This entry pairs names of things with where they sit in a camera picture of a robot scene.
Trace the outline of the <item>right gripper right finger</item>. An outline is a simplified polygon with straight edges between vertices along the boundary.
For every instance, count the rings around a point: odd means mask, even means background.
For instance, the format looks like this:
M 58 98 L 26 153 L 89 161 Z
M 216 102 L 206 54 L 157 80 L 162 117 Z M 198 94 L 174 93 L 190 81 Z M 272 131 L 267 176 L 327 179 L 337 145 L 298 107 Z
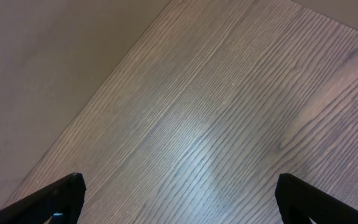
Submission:
M 358 210 L 289 173 L 279 175 L 275 198 L 284 224 L 358 224 Z

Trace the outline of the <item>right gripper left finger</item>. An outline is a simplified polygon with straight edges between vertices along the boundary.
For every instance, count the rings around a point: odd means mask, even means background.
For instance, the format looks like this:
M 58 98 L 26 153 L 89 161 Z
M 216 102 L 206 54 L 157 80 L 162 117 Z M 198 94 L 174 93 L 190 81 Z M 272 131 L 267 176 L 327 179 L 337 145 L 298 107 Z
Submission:
M 0 210 L 0 224 L 77 223 L 85 192 L 82 174 L 69 174 Z

